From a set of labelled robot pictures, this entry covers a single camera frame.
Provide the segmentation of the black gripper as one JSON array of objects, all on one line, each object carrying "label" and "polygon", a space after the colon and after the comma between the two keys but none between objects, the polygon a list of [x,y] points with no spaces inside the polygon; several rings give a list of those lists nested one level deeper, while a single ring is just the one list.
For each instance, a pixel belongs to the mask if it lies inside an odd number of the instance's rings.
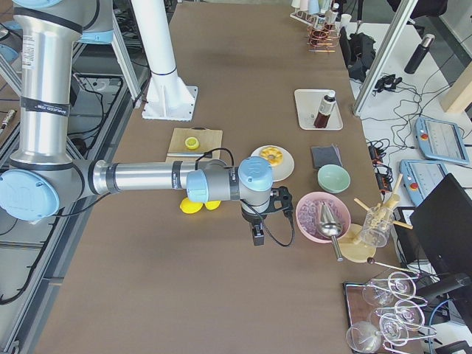
[{"label": "black gripper", "polygon": [[243,218],[249,222],[253,244],[255,246],[262,246],[265,241],[263,221],[265,220],[266,216],[261,215],[252,206],[242,206],[241,213]]}]

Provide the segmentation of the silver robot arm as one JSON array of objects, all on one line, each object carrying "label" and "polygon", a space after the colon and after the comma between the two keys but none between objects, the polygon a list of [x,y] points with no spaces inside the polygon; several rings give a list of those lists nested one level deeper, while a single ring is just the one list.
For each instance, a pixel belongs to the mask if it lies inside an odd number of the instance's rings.
[{"label": "silver robot arm", "polygon": [[270,164],[252,156],[239,166],[207,162],[111,164],[66,152],[72,48],[113,38],[110,1],[16,1],[23,31],[20,142],[1,175],[1,207],[39,221],[81,198],[126,190],[185,190],[193,202],[239,201],[253,242],[264,242],[273,204]]}]

